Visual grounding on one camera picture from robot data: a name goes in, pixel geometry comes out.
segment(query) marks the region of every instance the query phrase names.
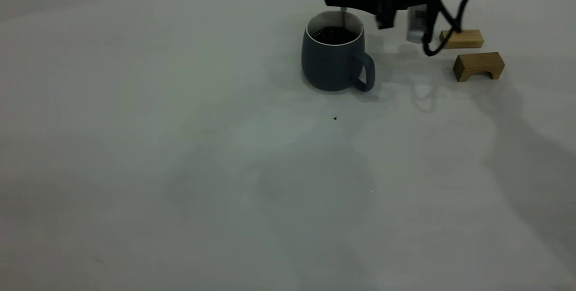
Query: dark liquid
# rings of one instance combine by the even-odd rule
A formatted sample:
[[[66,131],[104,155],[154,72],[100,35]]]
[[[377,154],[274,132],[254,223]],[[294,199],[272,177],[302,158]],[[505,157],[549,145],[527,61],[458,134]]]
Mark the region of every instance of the dark liquid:
[[[326,45],[342,45],[350,43],[358,35],[342,27],[325,27],[318,30],[312,38]]]

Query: mug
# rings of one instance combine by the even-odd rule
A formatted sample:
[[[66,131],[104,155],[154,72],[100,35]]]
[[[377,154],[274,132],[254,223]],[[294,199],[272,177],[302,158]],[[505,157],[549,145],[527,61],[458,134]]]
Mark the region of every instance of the mug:
[[[312,35],[325,27],[342,27],[341,11],[326,11],[313,17],[304,31],[302,69],[308,81],[320,90],[340,91],[354,86],[362,92],[374,87],[374,61],[365,52],[364,24],[357,16],[344,13],[346,29],[356,38],[342,45],[316,41]],[[358,77],[366,69],[366,83]]]

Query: arch-shaped wooden block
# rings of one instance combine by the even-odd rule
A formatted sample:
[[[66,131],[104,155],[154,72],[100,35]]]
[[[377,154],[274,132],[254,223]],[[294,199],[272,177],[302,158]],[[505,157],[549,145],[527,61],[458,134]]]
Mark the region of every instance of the arch-shaped wooden block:
[[[492,79],[497,80],[504,70],[504,61],[499,53],[458,55],[453,69],[458,82],[466,82],[478,72],[489,72]]]

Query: table surface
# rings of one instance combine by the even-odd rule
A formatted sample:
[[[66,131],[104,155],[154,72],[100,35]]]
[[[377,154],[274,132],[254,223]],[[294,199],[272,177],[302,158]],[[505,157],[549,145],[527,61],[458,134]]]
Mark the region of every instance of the table surface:
[[[354,11],[377,83],[329,94],[323,0],[0,0],[3,289],[576,289],[573,1],[471,0],[433,58]]]

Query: wooden block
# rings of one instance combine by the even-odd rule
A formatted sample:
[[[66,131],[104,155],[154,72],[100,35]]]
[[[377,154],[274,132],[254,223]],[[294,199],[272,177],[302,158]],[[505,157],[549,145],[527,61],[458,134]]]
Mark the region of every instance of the wooden block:
[[[448,31],[440,33],[440,41],[444,41]],[[456,31],[452,33],[452,37],[446,43],[447,49],[462,49],[462,48],[481,48],[484,45],[484,38],[479,30],[462,30],[461,33]]]
[[[499,53],[458,55],[453,69],[458,82],[466,82],[478,72],[489,72],[492,79],[497,80],[504,70],[504,61]]]

